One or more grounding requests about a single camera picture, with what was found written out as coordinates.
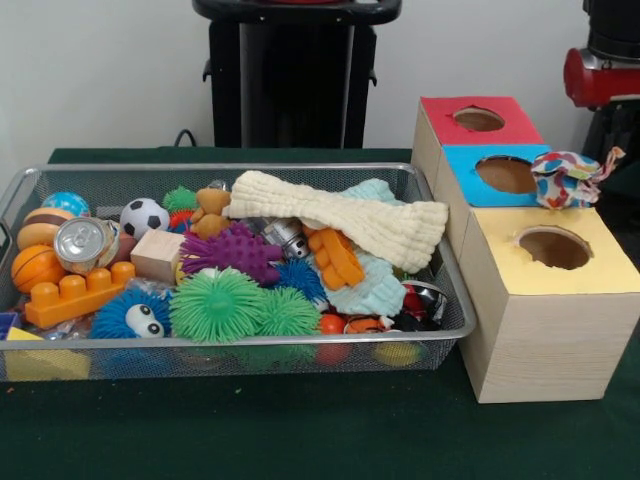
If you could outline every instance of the wire mesh basket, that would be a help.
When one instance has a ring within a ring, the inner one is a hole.
[[[291,183],[338,192],[371,178],[389,184],[404,202],[431,200],[427,184],[405,164],[228,164],[228,165],[49,165],[16,175],[0,201],[3,238],[0,309],[12,308],[20,293],[11,282],[18,254],[15,238],[24,217],[54,192],[74,191],[92,215],[118,219],[136,197],[161,200],[179,185],[198,190],[212,180],[233,185],[246,170],[262,170]],[[467,289],[446,239],[417,279],[437,285],[448,297],[441,330],[415,333],[250,337],[227,344],[185,339],[0,341],[0,380],[71,380],[193,377],[394,369],[434,370],[457,339],[476,324]]]

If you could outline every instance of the round hole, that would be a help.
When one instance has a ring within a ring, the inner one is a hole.
[[[547,267],[573,270],[585,265],[593,254],[589,244],[575,233],[560,227],[539,226],[527,229],[518,244],[534,261]]]
[[[493,132],[504,127],[504,119],[495,112],[479,107],[466,107],[453,114],[458,125],[474,132]]]
[[[531,174],[531,164],[518,157],[497,155],[480,160],[476,172],[484,182],[500,192],[531,193],[536,191],[536,181]]]

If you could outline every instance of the stacked wooden boxes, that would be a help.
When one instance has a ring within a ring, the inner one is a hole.
[[[601,398],[640,315],[640,275],[595,209],[537,206],[530,163],[549,150],[512,98],[421,99],[412,163],[449,205],[481,403]]]

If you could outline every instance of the teddy bear toy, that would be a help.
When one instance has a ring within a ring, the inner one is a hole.
[[[222,209],[231,203],[231,193],[217,188],[203,188],[196,193],[199,208],[191,216],[191,232],[208,240],[231,226]]]

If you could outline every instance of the white cloth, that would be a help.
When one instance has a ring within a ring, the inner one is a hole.
[[[409,273],[429,264],[448,217],[443,203],[394,206],[345,198],[257,171],[245,172],[236,180],[231,204],[223,214],[229,218],[298,217],[309,228],[331,227]]]

